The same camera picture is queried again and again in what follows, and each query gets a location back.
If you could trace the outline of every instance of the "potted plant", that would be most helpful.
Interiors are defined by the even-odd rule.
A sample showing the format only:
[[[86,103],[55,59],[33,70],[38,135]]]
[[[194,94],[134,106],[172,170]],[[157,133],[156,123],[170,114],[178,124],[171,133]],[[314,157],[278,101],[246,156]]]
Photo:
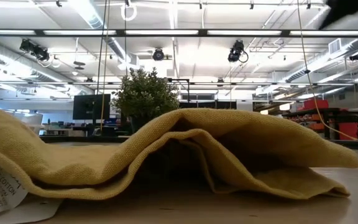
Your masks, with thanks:
[[[130,69],[130,75],[122,79],[121,90],[113,92],[112,104],[131,119],[133,133],[161,114],[178,109],[178,93],[175,85],[166,78],[151,72]]]

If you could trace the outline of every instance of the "desk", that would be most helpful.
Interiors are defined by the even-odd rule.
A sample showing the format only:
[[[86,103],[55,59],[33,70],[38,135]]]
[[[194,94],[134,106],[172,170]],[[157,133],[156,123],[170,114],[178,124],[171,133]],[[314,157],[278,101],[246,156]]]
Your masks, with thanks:
[[[350,198],[293,201],[250,192],[213,194],[206,184],[173,183],[158,189],[132,186],[101,202],[66,200],[55,217],[40,223],[358,224],[358,169],[316,170],[343,183],[352,193]]]

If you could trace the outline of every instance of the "computer monitor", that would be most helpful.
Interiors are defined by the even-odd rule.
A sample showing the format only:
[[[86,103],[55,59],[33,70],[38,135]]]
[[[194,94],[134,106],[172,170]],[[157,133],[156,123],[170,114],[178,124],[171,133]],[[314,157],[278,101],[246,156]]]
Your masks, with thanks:
[[[103,95],[74,96],[73,119],[102,119]],[[110,118],[110,94],[104,95],[103,119]]]

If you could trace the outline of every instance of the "ceiling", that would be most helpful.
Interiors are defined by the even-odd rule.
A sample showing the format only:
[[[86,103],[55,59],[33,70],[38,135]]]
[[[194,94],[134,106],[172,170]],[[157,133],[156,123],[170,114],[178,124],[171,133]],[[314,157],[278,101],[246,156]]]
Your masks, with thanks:
[[[57,7],[55,1],[22,0],[0,1],[0,29],[90,29],[85,20],[69,4],[60,1],[63,7]],[[108,18],[110,29],[170,29],[169,0],[135,1],[137,15],[132,21],[125,22],[121,17],[121,5],[124,1],[111,1]],[[254,9],[250,10],[250,1],[178,0],[177,20],[175,29],[299,29],[296,0],[254,0]],[[307,0],[300,0],[301,23],[304,29],[315,29],[318,26],[323,10],[323,0],[311,0],[311,9],[306,9]],[[103,17],[104,3],[94,0],[96,10]],[[349,16],[330,27],[330,29],[358,29],[358,15]],[[0,46],[21,54],[19,46],[23,38],[0,37]],[[285,73],[303,65],[303,50],[300,39],[278,38],[243,38],[249,53],[249,61],[238,67],[227,61],[229,49],[238,38],[233,37],[178,37],[177,44],[177,76],[189,78],[193,82],[216,82],[218,77],[226,78],[227,82],[271,82],[273,74]],[[162,48],[165,54],[173,55],[171,37],[117,37],[116,40],[127,52],[139,56],[140,64],[152,64],[151,52]],[[328,49],[334,39],[305,39],[306,58]],[[118,59],[105,43],[95,37],[79,38],[76,58],[76,39],[58,37],[34,37],[31,41],[48,48],[52,57],[61,61],[58,68],[47,67],[71,80],[94,80],[98,76],[99,56],[101,57],[101,76],[106,65],[107,81],[119,80],[126,74],[118,69]],[[24,55],[37,63],[30,55]],[[86,63],[85,69],[72,74],[73,62]],[[173,60],[154,64],[168,69],[168,77],[174,76]],[[325,73],[334,73],[335,67],[327,68]]]

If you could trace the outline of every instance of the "yellow cable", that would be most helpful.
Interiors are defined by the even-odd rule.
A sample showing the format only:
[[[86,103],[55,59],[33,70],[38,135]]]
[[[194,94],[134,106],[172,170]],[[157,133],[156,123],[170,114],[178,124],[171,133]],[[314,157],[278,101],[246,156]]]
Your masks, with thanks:
[[[107,29],[106,29],[106,40],[109,39],[109,23],[110,23],[110,0],[109,4],[106,6],[109,8],[107,14]],[[100,116],[100,131],[103,131],[103,111],[104,111],[104,88],[106,86],[106,68],[107,68],[107,43],[105,43],[104,50],[104,73],[103,73],[103,93],[102,93],[102,114]]]
[[[303,50],[303,58],[304,58],[304,61],[305,61],[305,67],[306,67],[306,70],[308,69],[308,62],[306,61],[306,52],[305,52],[305,44],[303,42],[303,31],[302,31],[302,21],[301,21],[301,12],[300,12],[300,3],[299,3],[299,0],[296,0],[298,2],[298,19],[299,19],[299,26],[300,26],[300,31],[301,31],[301,41],[302,41],[302,50]],[[320,110],[318,109],[318,104],[317,104],[317,97],[314,93],[314,90],[313,90],[313,84],[311,83],[311,79],[310,79],[310,75],[309,73],[307,73],[308,75],[308,80],[309,80],[309,85],[310,85],[310,90],[313,94],[313,98],[314,98],[314,105],[316,106],[316,110],[317,110],[317,113],[318,113],[318,116],[320,118],[320,121],[322,122],[322,124],[327,127],[328,129],[332,130],[332,131],[335,131],[336,133],[339,133],[339,134],[342,134],[350,139],[353,139],[353,140],[356,140],[358,141],[358,139],[350,136],[350,135],[347,135],[341,131],[338,131],[337,129],[334,129],[332,127],[330,127],[329,125],[327,125],[324,120],[323,120],[323,117],[321,117],[321,113],[320,113]]]

